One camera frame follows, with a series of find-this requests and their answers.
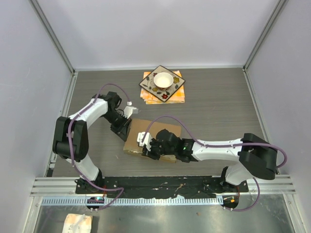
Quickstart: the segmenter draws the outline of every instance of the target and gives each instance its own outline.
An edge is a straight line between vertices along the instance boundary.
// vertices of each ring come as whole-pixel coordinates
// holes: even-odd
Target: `orange checkered cloth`
[[[144,72],[143,79],[146,78],[151,72]],[[175,74],[181,77],[180,71],[174,71]],[[184,103],[185,102],[185,91],[184,85],[182,85],[172,97],[169,98],[168,101],[162,102],[157,97],[146,91],[145,89],[141,89],[140,97],[146,102],[146,104],[162,104],[162,103]]]

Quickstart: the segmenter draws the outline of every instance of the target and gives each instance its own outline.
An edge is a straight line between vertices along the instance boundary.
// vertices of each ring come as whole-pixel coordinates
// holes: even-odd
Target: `floral plate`
[[[154,82],[154,77],[158,73],[161,72],[167,72],[171,74],[174,78],[174,83],[172,84],[171,87],[169,87],[166,90],[160,90],[156,87],[155,82]],[[166,69],[163,66],[158,66],[153,70],[146,78],[144,78],[140,82],[140,86],[144,88],[146,91],[150,92],[153,94],[155,97],[157,97],[159,100],[166,102],[169,100],[170,97],[173,96],[173,94],[185,83],[185,80],[180,77],[179,75],[173,73],[169,69]]]

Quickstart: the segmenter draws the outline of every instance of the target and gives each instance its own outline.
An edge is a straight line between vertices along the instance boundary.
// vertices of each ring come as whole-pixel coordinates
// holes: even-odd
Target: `wall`
[[[70,74],[26,0],[0,3],[0,225],[20,233]]]
[[[77,69],[244,65],[277,0],[39,0]]]
[[[270,138],[289,155],[287,165],[281,171],[291,175],[301,204],[304,206],[305,216],[309,217],[311,216],[310,12],[311,1],[290,0],[249,69],[260,112]]]

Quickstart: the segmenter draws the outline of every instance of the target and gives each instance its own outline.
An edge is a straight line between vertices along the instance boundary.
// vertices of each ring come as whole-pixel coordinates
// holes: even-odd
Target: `gray wooden tabletop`
[[[206,141],[231,140],[254,133],[263,138],[259,121],[241,68],[183,69],[186,80],[186,102],[179,104],[146,105],[139,97],[139,82],[144,70],[79,72],[69,109],[73,114],[84,107],[105,83],[120,85],[139,108],[134,118],[153,120],[161,115],[172,115],[183,121],[192,133]],[[116,87],[125,106],[126,97]],[[172,119],[159,122],[178,124]],[[168,163],[123,153],[124,142],[110,131],[104,118],[98,119],[89,129],[89,155],[105,176],[152,175],[219,175],[231,164],[227,161]],[[182,137],[189,138],[182,129]],[[76,177],[77,173],[65,160],[58,158],[53,176]]]

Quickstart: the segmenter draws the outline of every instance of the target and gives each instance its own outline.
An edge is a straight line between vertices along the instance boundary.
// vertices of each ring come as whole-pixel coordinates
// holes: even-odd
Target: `brown box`
[[[127,137],[127,140],[124,144],[124,148],[123,151],[127,154],[131,154],[131,155],[138,155],[147,159],[151,159],[148,158],[146,156],[142,156],[142,147],[138,146],[137,143],[137,136],[138,133],[140,132],[144,132],[146,131],[148,125],[151,123],[151,121],[149,120],[141,120],[141,119],[133,119],[132,123],[131,123],[131,129],[129,132],[129,135]],[[167,129],[168,131],[174,133],[177,137],[180,137],[181,134],[181,127],[177,126],[177,125],[170,125],[170,124],[165,124],[165,123],[159,123],[159,122],[155,122],[153,123],[153,125],[151,126],[149,133],[151,134],[151,136],[153,138],[156,137],[156,134],[163,130],[163,129]],[[168,162],[176,162],[176,158],[174,155],[164,155],[161,156],[160,160],[163,161],[168,161]]]

